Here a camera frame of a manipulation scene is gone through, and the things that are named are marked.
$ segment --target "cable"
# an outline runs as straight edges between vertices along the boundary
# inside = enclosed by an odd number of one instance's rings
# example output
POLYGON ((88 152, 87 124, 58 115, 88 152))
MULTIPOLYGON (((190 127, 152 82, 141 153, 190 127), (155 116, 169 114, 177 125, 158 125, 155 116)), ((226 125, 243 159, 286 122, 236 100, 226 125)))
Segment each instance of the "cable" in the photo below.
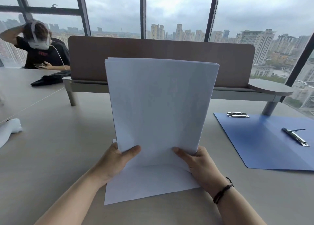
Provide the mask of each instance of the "cable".
POLYGON ((62 61, 62 64, 63 64, 63 66, 64 66, 64 69, 67 70, 66 67, 65 67, 65 64, 63 63, 63 60, 62 60, 62 58, 61 58, 61 56, 60 56, 60 54, 59 54, 59 52, 58 52, 58 50, 57 50, 57 48, 56 48, 55 46, 53 46, 53 47, 56 49, 56 51, 57 51, 57 53, 58 53, 58 55, 59 55, 59 57, 60 57, 60 59, 61 59, 61 61, 62 61))

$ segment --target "blue clipboard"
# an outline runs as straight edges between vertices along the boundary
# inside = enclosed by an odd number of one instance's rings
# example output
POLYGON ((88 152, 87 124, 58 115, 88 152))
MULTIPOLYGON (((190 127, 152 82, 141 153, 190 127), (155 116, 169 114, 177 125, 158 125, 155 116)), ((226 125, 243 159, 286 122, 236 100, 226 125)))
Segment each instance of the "blue clipboard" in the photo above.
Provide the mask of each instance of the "blue clipboard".
POLYGON ((228 117, 214 113, 234 148, 248 168, 314 171, 314 120, 281 116, 228 117), (304 147, 283 132, 304 128, 297 135, 304 147))

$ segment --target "person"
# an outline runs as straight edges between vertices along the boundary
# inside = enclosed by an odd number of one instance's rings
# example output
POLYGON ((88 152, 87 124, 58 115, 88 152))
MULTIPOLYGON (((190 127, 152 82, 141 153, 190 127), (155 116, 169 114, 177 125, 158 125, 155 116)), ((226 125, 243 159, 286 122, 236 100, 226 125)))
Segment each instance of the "person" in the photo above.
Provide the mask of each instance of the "person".
MULTIPOLYGON (((122 171, 126 163, 140 151, 141 147, 135 146, 121 153, 117 144, 113 143, 101 159, 78 179, 35 225, 81 224, 98 189, 122 171)), ((188 164, 194 178, 211 197, 230 184, 220 173, 206 148, 199 146, 193 156, 180 148, 173 148, 173 151, 188 164)), ((225 192, 217 207, 225 225, 266 225, 234 187, 225 192)))
POLYGON ((65 45, 51 40, 52 33, 42 22, 36 21, 34 33, 39 41, 46 41, 49 35, 48 49, 34 49, 29 45, 29 41, 34 40, 31 25, 32 22, 29 22, 7 29, 0 34, 0 38, 28 52, 24 66, 26 69, 69 70, 69 50, 65 45))

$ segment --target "desk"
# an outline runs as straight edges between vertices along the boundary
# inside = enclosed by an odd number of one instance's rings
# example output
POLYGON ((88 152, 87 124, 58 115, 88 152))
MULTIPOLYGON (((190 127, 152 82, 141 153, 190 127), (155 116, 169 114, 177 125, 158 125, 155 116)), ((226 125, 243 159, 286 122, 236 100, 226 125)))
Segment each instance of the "desk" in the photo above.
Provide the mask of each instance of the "desk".
POLYGON ((58 71, 0 67, 0 92, 4 96, 4 105, 0 105, 0 122, 63 88, 63 84, 30 86, 42 76, 55 72, 58 71))
MULTIPOLYGON (((2 225, 33 224, 104 153, 115 138, 108 94, 78 92, 71 107, 65 89, 14 117, 24 131, 0 149, 2 225)), ((310 172, 248 169, 213 112, 260 113, 265 102, 211 100, 200 140, 223 175, 268 224, 312 224, 314 176, 310 172)), ((279 103, 274 115, 303 117, 279 103)), ((221 224, 201 189, 104 206, 105 186, 83 224, 221 224)))

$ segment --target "black bracelet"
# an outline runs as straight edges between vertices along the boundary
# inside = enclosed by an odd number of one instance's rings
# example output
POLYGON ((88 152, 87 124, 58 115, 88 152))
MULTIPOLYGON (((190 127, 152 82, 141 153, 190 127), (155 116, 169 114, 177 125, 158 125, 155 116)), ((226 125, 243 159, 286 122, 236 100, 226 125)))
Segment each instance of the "black bracelet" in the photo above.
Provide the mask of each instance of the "black bracelet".
POLYGON ((215 204, 218 204, 219 200, 222 198, 222 196, 228 189, 230 189, 231 187, 234 187, 232 181, 228 177, 226 178, 230 181, 231 184, 227 185, 225 188, 222 189, 222 191, 219 191, 217 193, 217 195, 213 199, 215 204))

